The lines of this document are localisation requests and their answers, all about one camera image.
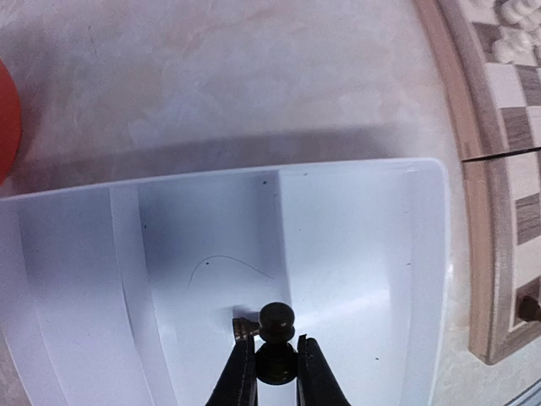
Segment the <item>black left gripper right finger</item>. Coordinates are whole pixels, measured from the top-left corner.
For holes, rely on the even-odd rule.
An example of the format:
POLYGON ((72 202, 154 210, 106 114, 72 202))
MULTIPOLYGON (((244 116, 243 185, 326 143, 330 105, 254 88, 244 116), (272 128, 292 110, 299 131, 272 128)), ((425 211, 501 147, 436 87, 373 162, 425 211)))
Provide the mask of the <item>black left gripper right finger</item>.
POLYGON ((318 342, 298 339, 297 405, 350 406, 318 342))

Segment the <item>black chess piece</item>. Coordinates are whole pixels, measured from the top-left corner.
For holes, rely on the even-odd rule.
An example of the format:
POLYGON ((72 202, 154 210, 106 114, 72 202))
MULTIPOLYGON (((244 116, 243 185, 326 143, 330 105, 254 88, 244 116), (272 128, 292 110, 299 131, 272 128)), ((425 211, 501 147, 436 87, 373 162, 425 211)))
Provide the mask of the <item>black chess piece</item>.
POLYGON ((525 322, 541 322, 541 307, 531 296, 524 296, 518 308, 518 317, 525 322))

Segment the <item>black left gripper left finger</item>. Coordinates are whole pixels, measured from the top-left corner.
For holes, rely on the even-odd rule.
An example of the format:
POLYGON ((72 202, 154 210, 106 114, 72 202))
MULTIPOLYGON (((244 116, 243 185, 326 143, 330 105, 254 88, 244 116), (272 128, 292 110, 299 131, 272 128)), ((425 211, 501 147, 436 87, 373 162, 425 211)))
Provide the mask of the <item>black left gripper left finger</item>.
POLYGON ((254 338, 236 342, 206 406, 257 406, 254 338))

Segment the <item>black chess pawn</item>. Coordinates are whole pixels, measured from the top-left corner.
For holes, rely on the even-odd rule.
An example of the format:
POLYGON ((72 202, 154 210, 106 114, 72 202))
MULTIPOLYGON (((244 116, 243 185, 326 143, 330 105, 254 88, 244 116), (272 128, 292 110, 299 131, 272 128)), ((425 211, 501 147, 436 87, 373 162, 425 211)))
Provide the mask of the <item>black chess pawn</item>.
POLYGON ((255 353, 257 378, 268 385, 285 385, 296 378, 297 353, 289 341, 295 335, 295 315, 282 302, 265 305, 259 315, 264 344, 255 353))

